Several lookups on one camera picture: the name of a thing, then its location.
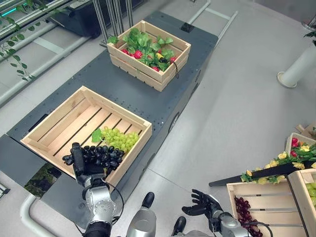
wooden crate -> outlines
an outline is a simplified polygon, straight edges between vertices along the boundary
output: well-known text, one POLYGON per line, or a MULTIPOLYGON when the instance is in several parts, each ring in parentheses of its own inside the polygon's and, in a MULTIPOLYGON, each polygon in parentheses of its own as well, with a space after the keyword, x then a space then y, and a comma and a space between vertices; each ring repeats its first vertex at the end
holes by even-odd
POLYGON ((123 156, 123 162, 112 171, 107 181, 116 185, 152 135, 152 124, 112 101, 82 86, 21 142, 45 160, 75 178, 73 166, 62 157, 70 154, 73 142, 81 146, 97 146, 91 133, 97 128, 118 128, 121 132, 138 132, 139 140, 123 156))
MULTIPOLYGON (((251 206, 253 219, 269 224, 274 237, 305 237, 293 195, 287 181, 279 184, 231 183, 227 189, 233 216, 238 218, 234 197, 243 197, 251 206)), ((258 225, 263 237, 270 237, 268 229, 258 225)))
MULTIPOLYGON (((189 43, 143 20, 134 25, 132 28, 137 28, 142 32, 146 32, 153 40, 156 40, 157 36, 161 36, 163 39, 166 37, 172 38, 173 43, 167 44, 165 48, 169 48, 174 51, 175 56, 177 57, 175 63, 177 64, 178 70, 181 70, 181 68, 186 64, 191 49, 191 45, 189 43)), ((113 43, 107 44, 111 61, 114 65, 133 75, 137 79, 152 86, 158 91, 162 91, 174 78, 176 74, 176 67, 174 64, 171 64, 164 72, 157 72, 151 67, 139 62, 134 57, 123 53, 121 50, 127 48, 126 43, 122 40, 123 36, 128 35, 132 28, 118 36, 119 41, 116 46, 113 43)))
POLYGON ((306 142, 309 146, 313 145, 316 143, 316 140, 309 138, 309 137, 305 137, 301 134, 295 133, 293 132, 286 141, 286 148, 285 148, 285 152, 287 154, 290 154, 291 152, 291 147, 292 147, 292 138, 297 138, 299 142, 306 142))
POLYGON ((316 182, 316 169, 298 170, 288 175, 293 194, 300 208, 310 237, 316 236, 316 211, 306 188, 307 183, 316 182))

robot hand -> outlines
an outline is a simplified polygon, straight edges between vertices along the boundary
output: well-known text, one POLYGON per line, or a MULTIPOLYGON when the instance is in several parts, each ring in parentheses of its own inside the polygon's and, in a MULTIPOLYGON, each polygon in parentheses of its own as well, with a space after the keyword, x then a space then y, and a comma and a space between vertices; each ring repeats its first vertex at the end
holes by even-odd
POLYGON ((224 212, 219 202, 211 195, 206 195, 198 190, 192 189, 191 195, 194 199, 193 206, 183 206, 182 211, 189 216, 205 215, 208 219, 209 229, 213 233, 222 236, 246 237, 247 230, 228 212, 224 212))

yellow flower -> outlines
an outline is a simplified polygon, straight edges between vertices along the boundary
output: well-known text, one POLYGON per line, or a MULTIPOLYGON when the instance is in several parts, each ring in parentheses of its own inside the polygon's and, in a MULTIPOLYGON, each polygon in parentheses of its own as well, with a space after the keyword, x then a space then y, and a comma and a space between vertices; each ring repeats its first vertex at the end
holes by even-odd
POLYGON ((249 175, 249 176, 252 176, 252 173, 251 173, 251 171, 250 170, 247 170, 247 175, 249 175))
POLYGON ((293 166, 298 169, 305 169, 304 164, 298 162, 292 162, 293 166))
POLYGON ((258 184, 266 184, 268 182, 267 178, 258 179, 258 184))
POLYGON ((277 157, 279 159, 285 159, 287 157, 287 153, 286 152, 280 153, 277 157))
POLYGON ((285 176, 284 175, 280 175, 276 179, 277 179, 277 183, 279 183, 282 179, 285 179, 285 176))
POLYGON ((303 152, 309 152, 310 151, 310 146, 301 146, 301 151, 303 152))
POLYGON ((270 167, 275 167, 278 165, 278 161, 272 160, 269 165, 270 167))

potted plant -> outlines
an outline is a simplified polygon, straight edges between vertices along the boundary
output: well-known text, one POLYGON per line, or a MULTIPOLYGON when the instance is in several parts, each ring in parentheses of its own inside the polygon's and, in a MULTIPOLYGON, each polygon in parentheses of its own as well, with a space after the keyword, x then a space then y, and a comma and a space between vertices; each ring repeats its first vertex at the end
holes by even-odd
MULTIPOLYGON (((309 32, 304 37, 316 38, 316 31, 309 32)), ((278 82, 287 87, 294 88, 297 82, 316 65, 316 40, 303 52, 303 54, 292 64, 286 72, 277 74, 278 82)))

dark gray platform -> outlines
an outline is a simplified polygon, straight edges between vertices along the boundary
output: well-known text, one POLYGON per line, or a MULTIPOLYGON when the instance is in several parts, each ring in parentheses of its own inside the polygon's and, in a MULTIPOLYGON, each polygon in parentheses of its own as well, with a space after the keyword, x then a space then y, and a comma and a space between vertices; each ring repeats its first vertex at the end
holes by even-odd
MULTIPOLYGON (((44 114, 51 113, 79 87, 85 85, 153 124, 152 137, 117 186, 127 200, 146 166, 168 135, 173 119, 182 112, 199 85, 204 67, 218 39, 215 35, 198 28, 194 28, 190 33, 184 32, 180 29, 184 22, 161 12, 155 12, 145 20, 192 45, 188 62, 179 72, 179 78, 174 78, 163 92, 158 92, 112 65, 108 52, 104 51, 9 130, 7 134, 10 137, 5 135, 0 138, 1 171, 24 186, 44 161, 24 148, 19 141, 38 119, 44 114), (24 156, 30 161, 23 164, 23 172, 18 172, 13 168, 14 164, 20 162, 24 156)), ((62 174, 42 200, 85 228, 87 212, 81 205, 81 190, 82 187, 73 178, 62 174)))

